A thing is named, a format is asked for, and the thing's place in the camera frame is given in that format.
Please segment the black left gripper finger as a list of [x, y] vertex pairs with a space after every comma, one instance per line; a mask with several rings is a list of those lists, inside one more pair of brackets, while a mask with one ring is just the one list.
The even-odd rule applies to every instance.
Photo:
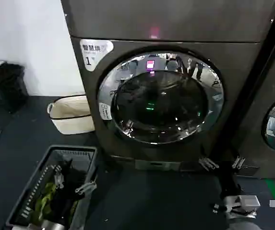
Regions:
[[54, 184], [56, 189], [63, 189], [65, 187], [65, 182], [71, 172], [72, 168], [72, 159], [69, 161], [61, 161], [55, 167], [55, 174], [54, 174]]
[[82, 194], [90, 194], [97, 188], [97, 184], [95, 181], [86, 182], [80, 187], [75, 189], [75, 192], [79, 195]]

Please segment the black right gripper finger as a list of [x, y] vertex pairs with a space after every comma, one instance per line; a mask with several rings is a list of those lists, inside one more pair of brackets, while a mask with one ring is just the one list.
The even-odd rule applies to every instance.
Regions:
[[216, 164], [215, 162], [213, 162], [209, 158], [200, 158], [198, 160], [198, 163], [208, 172], [212, 171], [212, 170], [219, 169], [219, 165]]
[[244, 157], [238, 156], [232, 164], [232, 169], [241, 169], [245, 160], [246, 159]]

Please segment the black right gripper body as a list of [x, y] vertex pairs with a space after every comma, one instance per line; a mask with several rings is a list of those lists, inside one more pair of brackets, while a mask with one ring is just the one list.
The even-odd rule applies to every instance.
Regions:
[[221, 187], [220, 198], [222, 200], [227, 196], [241, 195], [242, 188], [233, 171], [220, 169], [217, 173], [217, 177]]

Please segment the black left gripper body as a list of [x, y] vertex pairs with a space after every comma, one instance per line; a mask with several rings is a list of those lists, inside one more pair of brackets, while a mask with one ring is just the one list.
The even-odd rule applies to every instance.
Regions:
[[72, 218], [71, 209], [79, 198], [80, 195], [74, 191], [57, 190], [50, 202], [51, 212], [48, 219], [53, 222], [70, 222]]

